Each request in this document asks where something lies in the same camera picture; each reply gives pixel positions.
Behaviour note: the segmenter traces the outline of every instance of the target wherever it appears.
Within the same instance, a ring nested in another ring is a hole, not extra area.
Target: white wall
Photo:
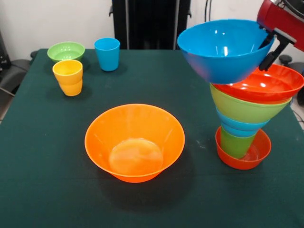
[[[212,0],[211,19],[257,18],[263,0]],[[33,50],[73,40],[93,48],[100,37],[113,37],[111,0],[0,0],[0,30],[11,59],[29,58]],[[188,27],[204,21],[205,0],[191,0]],[[286,54],[303,61],[304,53],[289,45]]]
[[[111,0],[0,0],[0,30],[12,60],[72,40],[93,48],[113,37]]]
[[[212,0],[211,20],[228,18],[256,20],[262,2],[263,0]],[[188,19],[188,27],[204,22],[205,3],[205,0],[191,0],[192,18]],[[275,42],[272,50],[278,44],[278,41]],[[292,45],[288,45],[283,54],[290,55],[293,61],[304,61],[304,52]]]

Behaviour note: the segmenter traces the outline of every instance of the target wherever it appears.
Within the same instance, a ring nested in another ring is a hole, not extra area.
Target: blue cup
[[[104,71],[118,68],[120,42],[115,38],[101,38],[94,43],[99,66]]]

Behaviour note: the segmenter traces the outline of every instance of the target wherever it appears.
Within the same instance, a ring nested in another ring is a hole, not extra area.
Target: plastic bowl
[[[217,109],[225,116],[240,122],[259,124],[277,115],[291,100],[281,104],[258,104],[229,96],[210,84]]]
[[[85,134],[90,159],[130,183],[151,180],[181,155],[185,134],[178,120],[155,106],[126,104],[98,116]]]
[[[236,137],[250,137],[257,133],[257,131],[264,127],[269,120],[262,123],[244,123],[240,121],[233,120],[217,109],[218,116],[221,120],[222,127],[231,135]]]
[[[47,51],[47,56],[55,63],[65,59],[80,61],[85,50],[85,47],[80,43],[66,41],[51,46]]]
[[[259,130],[257,132],[247,154],[241,159],[231,157],[221,148],[221,127],[218,128],[215,134],[215,141],[217,144],[219,158],[226,165],[238,170],[253,169],[254,167],[258,166],[271,151],[271,141],[263,130]]]
[[[208,82],[229,84],[250,75],[268,54],[273,41],[256,21],[213,20],[183,31],[177,43],[186,60]]]
[[[295,70],[273,64],[266,72],[256,69],[241,82],[214,86],[245,101],[278,104],[287,101],[304,86],[304,77]]]

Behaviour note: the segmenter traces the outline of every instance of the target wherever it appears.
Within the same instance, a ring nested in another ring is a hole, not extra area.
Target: cable
[[[209,0],[206,0],[206,4],[205,4],[205,22],[207,22],[207,8],[208,8],[208,2]]]
[[[7,93],[7,94],[11,95],[12,97],[14,97],[14,96],[15,96],[15,95],[14,95],[14,94],[12,94],[10,91],[7,91],[6,89],[3,89],[3,88],[1,88],[1,87],[0,87],[0,90],[2,90],[3,92],[5,92],[5,93]]]
[[[300,120],[298,120],[298,121],[304,123],[304,120],[303,120],[303,118],[299,115],[299,113],[297,113],[297,112],[294,111],[294,110],[293,110],[293,112],[294,112],[294,114],[296,114],[296,115],[299,117]]]
[[[211,5],[212,5],[212,0],[209,0],[209,21],[211,21]]]

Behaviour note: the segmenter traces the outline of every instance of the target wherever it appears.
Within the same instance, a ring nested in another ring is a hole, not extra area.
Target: cup
[[[223,127],[221,130],[221,148],[234,158],[242,158],[246,155],[256,134],[250,137],[236,137],[229,134]]]
[[[120,42],[115,38],[101,38],[94,43],[99,66],[104,71],[118,68]]]
[[[53,66],[53,73],[61,90],[67,96],[76,96],[82,89],[82,63],[78,60],[62,60]]]

